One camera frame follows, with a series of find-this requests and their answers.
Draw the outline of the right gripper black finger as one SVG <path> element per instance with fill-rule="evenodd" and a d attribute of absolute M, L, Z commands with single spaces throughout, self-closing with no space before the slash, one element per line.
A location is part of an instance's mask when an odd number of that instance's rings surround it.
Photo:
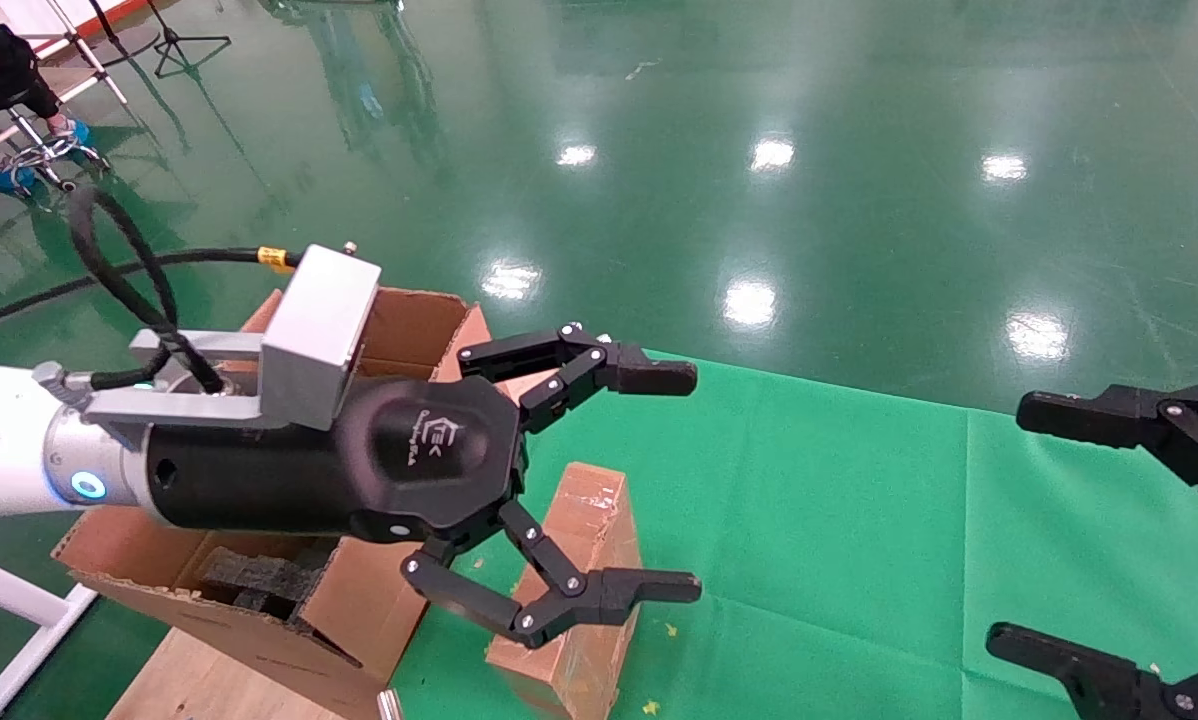
<path fill-rule="evenodd" d="M 1111 386 L 1093 398 L 1031 391 L 1021 397 L 1018 425 L 1088 444 L 1143 448 L 1198 489 L 1198 385 L 1172 391 Z"/>
<path fill-rule="evenodd" d="M 1124 657 L 1012 623 L 990 627 L 987 651 L 1059 682 L 1081 719 L 1198 719 L 1198 673 L 1164 682 Z"/>

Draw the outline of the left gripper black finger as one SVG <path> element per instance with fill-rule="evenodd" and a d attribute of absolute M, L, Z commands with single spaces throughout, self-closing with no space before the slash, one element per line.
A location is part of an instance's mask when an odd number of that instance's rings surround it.
<path fill-rule="evenodd" d="M 477 343 L 456 352 L 462 377 L 500 385 L 544 374 L 518 397 L 524 432 L 543 432 L 603 389 L 618 395 L 690 397 L 698 367 L 651 359 L 634 343 L 599 340 L 580 323 Z"/>
<path fill-rule="evenodd" d="M 621 627 L 640 603 L 695 603 L 698 577 L 686 571 L 600 568 L 580 571 L 516 500 L 500 506 L 494 530 L 502 530 L 547 591 L 521 605 L 450 570 L 456 544 L 429 538 L 403 561 L 403 577 L 426 603 L 461 616 L 530 651 L 579 625 Z"/>

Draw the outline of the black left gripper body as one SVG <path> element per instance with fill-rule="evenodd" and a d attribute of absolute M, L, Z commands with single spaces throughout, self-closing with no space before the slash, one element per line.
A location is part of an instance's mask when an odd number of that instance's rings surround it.
<path fill-rule="evenodd" d="M 522 491 L 521 420 L 484 379 L 367 379 L 328 430 L 152 428 L 150 496 L 180 528 L 471 546 Z"/>

